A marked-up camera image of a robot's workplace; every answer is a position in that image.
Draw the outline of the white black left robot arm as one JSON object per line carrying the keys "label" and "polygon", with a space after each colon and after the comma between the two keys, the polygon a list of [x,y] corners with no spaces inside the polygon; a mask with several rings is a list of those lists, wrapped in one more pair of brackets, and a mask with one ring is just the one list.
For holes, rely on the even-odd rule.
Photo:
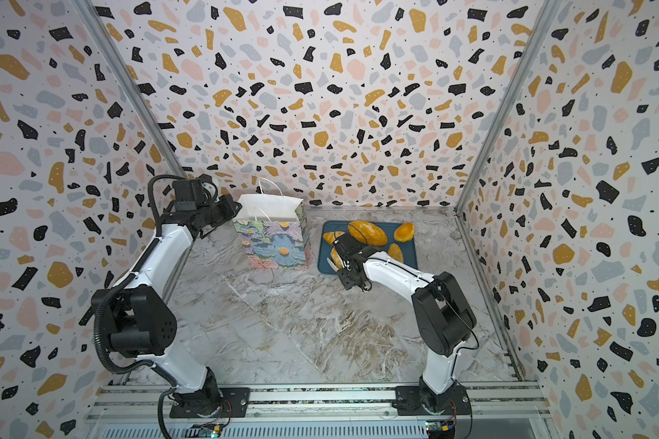
{"label": "white black left robot arm", "polygon": [[209,417],[223,409],[223,394],[212,370],[177,339],[177,318],[165,297],[195,241],[234,219],[241,206],[209,175],[166,179],[174,199],[164,209],[150,203],[155,233],[148,246],[122,279],[93,294],[93,345],[109,373],[151,369],[170,385],[166,395],[177,410]]}

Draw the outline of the floral paper gift bag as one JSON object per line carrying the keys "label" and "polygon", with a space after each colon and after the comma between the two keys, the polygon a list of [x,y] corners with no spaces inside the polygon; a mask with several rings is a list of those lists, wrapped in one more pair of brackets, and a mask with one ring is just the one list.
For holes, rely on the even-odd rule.
{"label": "floral paper gift bag", "polygon": [[252,267],[305,270],[310,259],[308,220],[303,200],[285,195],[269,179],[257,180],[258,192],[243,194],[232,224]]}

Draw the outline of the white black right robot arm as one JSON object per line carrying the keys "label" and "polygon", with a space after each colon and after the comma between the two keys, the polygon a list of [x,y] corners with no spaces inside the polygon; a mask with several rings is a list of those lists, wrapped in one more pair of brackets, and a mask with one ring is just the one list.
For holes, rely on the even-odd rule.
{"label": "white black right robot arm", "polygon": [[383,285],[411,303],[428,359],[417,386],[416,402],[399,402],[408,411],[451,413],[459,400],[455,378],[461,351],[477,341],[477,319],[456,278],[447,272],[429,274],[401,263],[388,252],[343,234],[332,243],[342,264],[337,274],[345,289],[369,291]]}

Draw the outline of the braided yellow pastry bread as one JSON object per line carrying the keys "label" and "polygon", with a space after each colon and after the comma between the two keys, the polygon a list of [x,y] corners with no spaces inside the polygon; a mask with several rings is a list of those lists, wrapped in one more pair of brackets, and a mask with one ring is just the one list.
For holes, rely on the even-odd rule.
{"label": "braided yellow pastry bread", "polygon": [[336,249],[331,250],[331,261],[337,270],[342,269],[343,267],[342,258],[340,258]]}

